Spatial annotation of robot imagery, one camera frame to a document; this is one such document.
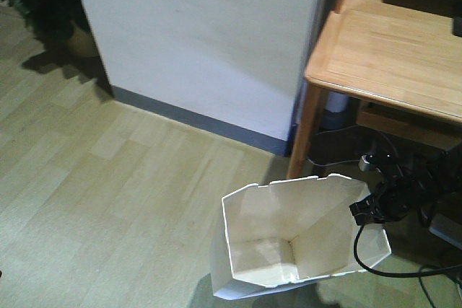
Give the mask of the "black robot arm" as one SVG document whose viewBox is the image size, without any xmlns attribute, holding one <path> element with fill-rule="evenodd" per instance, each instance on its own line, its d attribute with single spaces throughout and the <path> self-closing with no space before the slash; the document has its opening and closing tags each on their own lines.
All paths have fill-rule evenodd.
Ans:
<svg viewBox="0 0 462 308">
<path fill-rule="evenodd" d="M 359 168 L 377 170 L 383 181 L 367 197 L 349 206 L 358 226 L 400 221 L 446 194 L 461 192 L 460 144 L 412 170 L 402 167 L 394 155 L 384 153 L 361 156 Z"/>
</svg>

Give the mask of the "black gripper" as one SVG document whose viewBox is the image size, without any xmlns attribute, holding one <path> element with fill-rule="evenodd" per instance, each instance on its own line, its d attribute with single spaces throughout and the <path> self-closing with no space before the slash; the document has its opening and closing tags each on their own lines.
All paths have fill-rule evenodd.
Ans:
<svg viewBox="0 0 462 308">
<path fill-rule="evenodd" d="M 419 208 L 416 193 L 416 179 L 381 182 L 373 193 L 351 204 L 349 210 L 357 225 L 400 221 Z"/>
</svg>

